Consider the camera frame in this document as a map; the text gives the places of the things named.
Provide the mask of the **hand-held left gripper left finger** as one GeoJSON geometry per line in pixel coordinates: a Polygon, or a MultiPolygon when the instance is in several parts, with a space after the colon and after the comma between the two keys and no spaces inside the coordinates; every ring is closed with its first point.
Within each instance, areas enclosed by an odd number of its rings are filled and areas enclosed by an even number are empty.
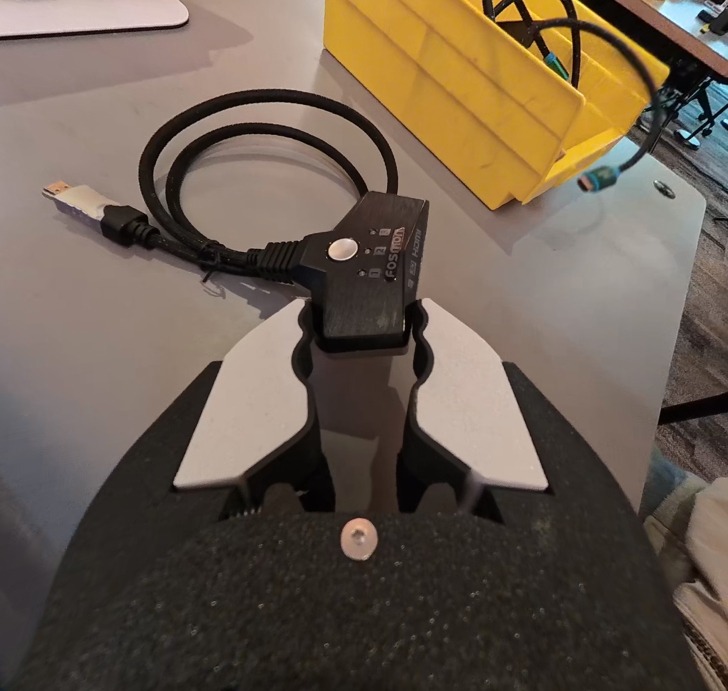
{"type": "Polygon", "coordinates": [[[173,479],[179,492],[236,489],[247,508],[289,484],[309,512],[333,512],[313,389],[312,305],[298,298],[225,355],[173,479]]]}

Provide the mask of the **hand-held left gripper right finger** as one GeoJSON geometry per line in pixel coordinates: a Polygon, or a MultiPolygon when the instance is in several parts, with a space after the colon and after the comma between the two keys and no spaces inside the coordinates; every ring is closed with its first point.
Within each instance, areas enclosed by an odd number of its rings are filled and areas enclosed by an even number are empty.
{"type": "Polygon", "coordinates": [[[452,488],[460,511],[497,512],[490,489],[543,493],[549,482],[505,365],[479,334],[430,298],[412,310],[413,369],[397,505],[414,512],[427,489],[452,488]]]}

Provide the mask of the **black HDMI switch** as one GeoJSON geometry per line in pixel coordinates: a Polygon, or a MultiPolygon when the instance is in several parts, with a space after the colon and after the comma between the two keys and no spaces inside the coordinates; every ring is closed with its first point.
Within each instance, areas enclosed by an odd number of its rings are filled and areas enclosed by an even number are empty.
{"type": "Polygon", "coordinates": [[[287,274],[309,292],[320,349],[405,348],[429,210],[423,199],[369,192],[331,231],[298,244],[287,274]]]}

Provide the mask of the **yellow plastic bin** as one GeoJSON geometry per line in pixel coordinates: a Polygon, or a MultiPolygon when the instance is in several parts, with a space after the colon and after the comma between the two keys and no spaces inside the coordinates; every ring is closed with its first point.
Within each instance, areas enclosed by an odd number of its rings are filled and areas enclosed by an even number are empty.
{"type": "Polygon", "coordinates": [[[325,0],[323,44],[490,209],[587,171],[646,108],[638,74],[582,36],[573,87],[481,0],[325,0]]]}

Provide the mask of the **person's beige jacket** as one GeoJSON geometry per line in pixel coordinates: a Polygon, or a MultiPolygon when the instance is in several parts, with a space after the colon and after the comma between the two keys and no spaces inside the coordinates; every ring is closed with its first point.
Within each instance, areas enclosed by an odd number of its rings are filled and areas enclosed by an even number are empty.
{"type": "Polygon", "coordinates": [[[651,451],[639,517],[708,689],[727,689],[727,478],[706,482],[651,451]]]}

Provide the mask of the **black bin divider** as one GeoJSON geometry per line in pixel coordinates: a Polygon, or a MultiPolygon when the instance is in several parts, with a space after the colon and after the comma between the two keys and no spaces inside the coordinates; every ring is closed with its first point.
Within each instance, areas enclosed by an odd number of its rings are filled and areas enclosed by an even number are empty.
{"type": "Polygon", "coordinates": [[[524,49],[530,50],[535,47],[536,55],[545,58],[551,53],[551,48],[546,43],[541,31],[532,30],[533,24],[528,24],[522,19],[499,20],[496,24],[524,49]]]}

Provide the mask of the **wooden laptop stand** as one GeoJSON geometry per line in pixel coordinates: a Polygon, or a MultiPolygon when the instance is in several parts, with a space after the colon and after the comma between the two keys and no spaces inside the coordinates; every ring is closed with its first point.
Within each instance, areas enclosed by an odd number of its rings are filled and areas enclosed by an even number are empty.
{"type": "Polygon", "coordinates": [[[167,30],[188,19],[179,0],[1,0],[3,40],[167,30]]]}

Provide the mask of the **long wooden table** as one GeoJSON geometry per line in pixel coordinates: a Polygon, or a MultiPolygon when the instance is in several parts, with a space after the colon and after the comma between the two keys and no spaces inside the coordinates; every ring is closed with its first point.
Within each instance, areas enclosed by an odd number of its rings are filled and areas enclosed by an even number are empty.
{"type": "Polygon", "coordinates": [[[596,13],[625,34],[645,30],[642,39],[670,41],[720,79],[727,77],[726,34],[702,33],[697,18],[703,0],[587,0],[596,13]]]}

